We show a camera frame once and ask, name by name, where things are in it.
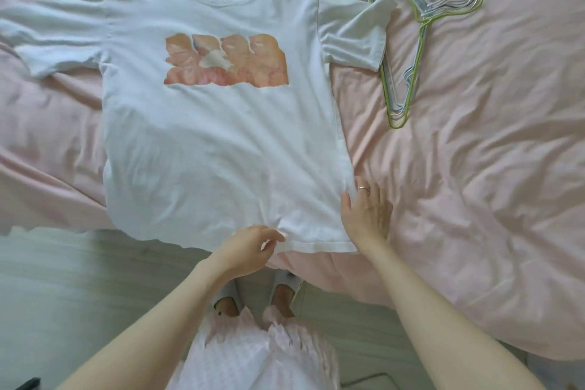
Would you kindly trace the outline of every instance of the t-shirt sleeve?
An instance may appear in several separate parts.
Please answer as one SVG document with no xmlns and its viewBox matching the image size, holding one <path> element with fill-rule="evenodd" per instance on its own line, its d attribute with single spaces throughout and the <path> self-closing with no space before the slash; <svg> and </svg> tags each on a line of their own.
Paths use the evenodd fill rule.
<svg viewBox="0 0 585 390">
<path fill-rule="evenodd" d="M 319 0 L 317 34 L 325 57 L 341 65 L 377 70 L 386 47 L 394 0 Z"/>
<path fill-rule="evenodd" d="M 0 9 L 0 36 L 33 77 L 97 68 L 106 34 L 104 0 L 36 0 Z"/>
</svg>

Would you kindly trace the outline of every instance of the pink bedsheet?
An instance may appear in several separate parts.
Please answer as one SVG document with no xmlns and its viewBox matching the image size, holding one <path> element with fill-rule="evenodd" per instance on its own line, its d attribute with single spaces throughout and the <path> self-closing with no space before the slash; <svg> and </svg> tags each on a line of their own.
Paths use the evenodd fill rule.
<svg viewBox="0 0 585 390">
<path fill-rule="evenodd" d="M 14 0 L 0 0 L 0 4 Z M 416 29 L 388 31 L 401 75 Z M 334 68 L 357 174 L 395 203 L 401 256 L 489 334 L 585 358 L 585 0 L 486 0 L 433 27 L 407 125 L 391 130 L 377 75 Z M 99 75 L 37 82 L 0 45 L 0 224 L 108 228 Z M 325 290 L 389 304 L 360 255 L 284 253 Z"/>
</svg>

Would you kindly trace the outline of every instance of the t-shirt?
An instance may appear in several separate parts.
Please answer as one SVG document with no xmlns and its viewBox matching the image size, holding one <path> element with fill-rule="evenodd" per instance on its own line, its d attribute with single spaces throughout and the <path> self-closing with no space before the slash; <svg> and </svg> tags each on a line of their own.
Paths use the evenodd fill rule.
<svg viewBox="0 0 585 390">
<path fill-rule="evenodd" d="M 279 250 L 354 251 L 355 194 L 331 62 L 376 70 L 393 0 L 38 0 L 0 9 L 34 77 L 104 78 L 106 207 L 136 239 L 217 248 L 275 227 Z"/>
</svg>

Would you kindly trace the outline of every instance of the gray floor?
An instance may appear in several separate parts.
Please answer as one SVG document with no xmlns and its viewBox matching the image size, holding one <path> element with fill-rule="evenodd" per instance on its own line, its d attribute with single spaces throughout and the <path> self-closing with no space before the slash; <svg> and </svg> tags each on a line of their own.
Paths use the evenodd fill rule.
<svg viewBox="0 0 585 390">
<path fill-rule="evenodd" d="M 55 388 L 173 289 L 206 254 L 137 242 L 120 232 L 75 234 L 37 229 L 0 237 L 0 388 L 39 376 Z M 242 284 L 261 314 L 271 270 Z M 342 380 L 385 371 L 353 388 L 430 390 L 432 386 L 395 312 L 305 284 L 294 309 L 339 351 Z"/>
</svg>

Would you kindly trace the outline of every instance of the slipper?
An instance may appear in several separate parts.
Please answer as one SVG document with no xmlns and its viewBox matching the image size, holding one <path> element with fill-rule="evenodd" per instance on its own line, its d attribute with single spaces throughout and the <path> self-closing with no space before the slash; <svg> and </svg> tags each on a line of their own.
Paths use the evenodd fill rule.
<svg viewBox="0 0 585 390">
<path fill-rule="evenodd" d="M 215 304 L 223 298 L 232 298 L 233 301 L 236 303 L 236 307 L 238 308 L 238 313 L 241 313 L 244 310 L 244 305 L 242 304 L 242 300 L 240 298 L 240 293 L 238 292 L 238 284 L 236 284 L 236 280 L 232 279 L 226 285 L 224 285 L 220 291 L 214 296 L 211 300 L 212 306 L 215 309 Z"/>
<path fill-rule="evenodd" d="M 274 282 L 272 283 L 272 290 L 270 290 L 270 298 L 268 300 L 268 305 L 272 304 L 272 298 L 274 297 L 274 292 L 276 291 L 276 287 L 280 284 L 288 285 L 294 291 L 294 295 L 292 296 L 291 305 L 293 304 L 298 291 L 301 289 L 303 285 L 303 280 L 298 276 L 290 273 L 289 270 L 276 270 L 274 272 Z"/>
</svg>

